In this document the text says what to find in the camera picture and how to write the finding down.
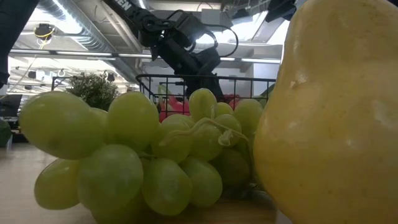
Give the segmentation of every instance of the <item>wooden table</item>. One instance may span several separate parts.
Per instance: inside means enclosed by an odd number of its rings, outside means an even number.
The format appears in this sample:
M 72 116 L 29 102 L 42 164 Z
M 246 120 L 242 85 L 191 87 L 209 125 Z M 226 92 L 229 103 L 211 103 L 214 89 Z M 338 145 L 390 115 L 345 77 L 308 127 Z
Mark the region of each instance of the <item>wooden table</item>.
M 54 159 L 28 144 L 14 144 L 8 151 L 0 149 L 1 224 L 95 224 L 90 212 L 81 205 L 50 211 L 36 204 L 36 177 Z M 155 218 L 150 223 L 274 224 L 274 220 L 275 211 L 265 205 L 222 200 L 205 210 L 187 209 L 178 217 Z

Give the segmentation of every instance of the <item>black wire basket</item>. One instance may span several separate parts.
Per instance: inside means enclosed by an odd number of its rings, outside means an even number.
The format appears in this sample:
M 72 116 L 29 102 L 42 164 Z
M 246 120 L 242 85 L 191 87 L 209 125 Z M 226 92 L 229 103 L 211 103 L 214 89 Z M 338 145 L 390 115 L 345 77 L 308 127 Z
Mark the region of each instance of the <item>black wire basket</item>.
M 139 83 L 140 91 L 158 106 L 159 113 L 163 113 L 167 117 L 175 113 L 189 115 L 187 105 L 189 96 L 186 95 L 187 86 L 184 80 L 190 77 L 192 76 L 145 74 L 138 75 L 136 80 Z M 217 96 L 217 100 L 229 104 L 232 109 L 242 99 L 255 98 L 258 101 L 262 101 L 264 105 L 268 101 L 276 81 L 275 79 L 268 78 L 220 76 L 195 76 L 195 78 L 218 79 L 224 95 Z M 159 85 L 162 86 L 163 91 L 159 91 Z M 179 103 L 179 110 L 176 110 L 173 106 L 171 108 L 168 106 L 169 103 L 176 102 Z

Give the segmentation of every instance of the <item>yellow pear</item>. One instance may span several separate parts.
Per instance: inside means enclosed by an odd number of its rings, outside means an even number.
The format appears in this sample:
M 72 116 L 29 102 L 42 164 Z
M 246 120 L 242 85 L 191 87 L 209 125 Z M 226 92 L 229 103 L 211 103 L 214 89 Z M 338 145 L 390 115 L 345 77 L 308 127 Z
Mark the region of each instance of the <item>yellow pear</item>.
M 295 224 L 398 223 L 398 8 L 309 0 L 298 9 L 254 160 Z

